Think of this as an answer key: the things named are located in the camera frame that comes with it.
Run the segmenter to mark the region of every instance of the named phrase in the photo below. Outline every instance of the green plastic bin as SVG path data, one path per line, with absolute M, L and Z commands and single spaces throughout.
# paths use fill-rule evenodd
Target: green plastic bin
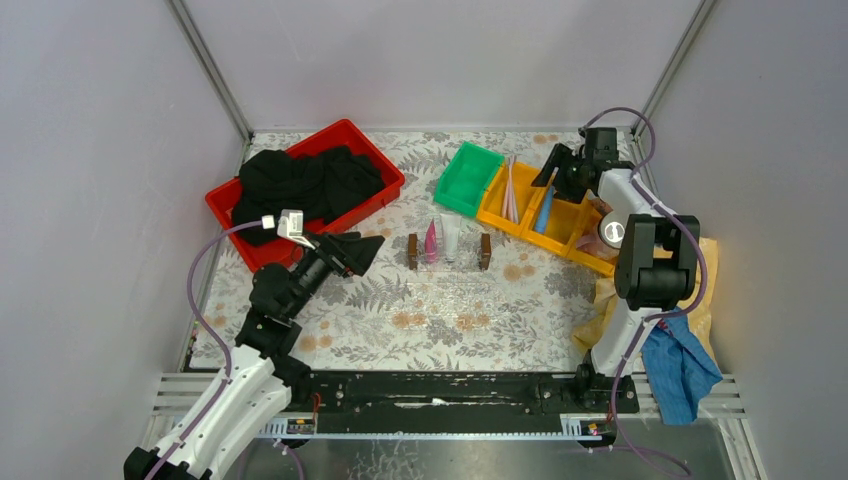
M 439 178 L 434 200 L 451 210 L 476 217 L 483 194 L 503 160 L 499 153 L 463 143 Z

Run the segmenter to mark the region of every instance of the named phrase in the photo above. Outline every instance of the blue brush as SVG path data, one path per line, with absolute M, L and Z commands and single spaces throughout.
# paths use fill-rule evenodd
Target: blue brush
M 545 230 L 548 229 L 548 217 L 551 216 L 551 206 L 554 203 L 554 186 L 551 185 L 548 187 L 548 191 L 545 192 L 545 199 L 542 201 L 542 209 L 539 210 L 539 217 L 536 218 L 536 225 L 533 227 L 533 230 L 536 233 L 545 234 Z

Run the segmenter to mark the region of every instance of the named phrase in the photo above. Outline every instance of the white tube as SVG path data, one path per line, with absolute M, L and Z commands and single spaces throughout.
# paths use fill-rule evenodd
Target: white tube
M 445 260 L 453 262 L 456 260 L 456 250 L 459 247 L 459 228 L 462 225 L 462 217 L 452 213 L 442 213 L 442 238 L 445 241 Z

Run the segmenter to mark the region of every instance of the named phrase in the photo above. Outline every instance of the floral tablecloth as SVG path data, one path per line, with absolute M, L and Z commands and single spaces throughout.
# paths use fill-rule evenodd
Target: floral tablecloth
M 305 133 L 258 134 L 250 151 L 286 149 Z M 433 202 L 436 184 L 459 146 L 472 142 L 540 167 L 555 142 L 574 144 L 576 133 L 368 134 L 403 172 L 401 196 L 361 222 L 364 235 L 386 237 L 365 277 L 331 276 L 296 321 L 303 332 L 292 355 L 314 369 L 571 371 L 580 362 L 572 326 L 593 315 L 597 275 L 499 230 L 464 218 L 451 266 L 411 271 L 409 233 L 423 239 L 445 211 Z M 619 151 L 629 159 L 623 135 Z M 492 238 L 488 271 L 474 267 L 480 233 Z M 205 318 L 230 344 L 249 303 L 250 271 L 226 242 L 204 308 Z M 205 331 L 190 346 L 188 366 L 218 368 L 223 355 Z

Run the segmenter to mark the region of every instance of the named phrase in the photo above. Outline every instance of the white wall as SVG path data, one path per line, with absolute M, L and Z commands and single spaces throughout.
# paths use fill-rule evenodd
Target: white wall
M 163 1 L 0 6 L 0 478 L 122 478 L 240 140 Z
M 255 128 L 550 128 L 644 105 L 698 0 L 187 3 Z
M 663 199 L 720 241 L 714 345 L 773 480 L 845 476 L 846 21 L 720 2 L 655 117 Z

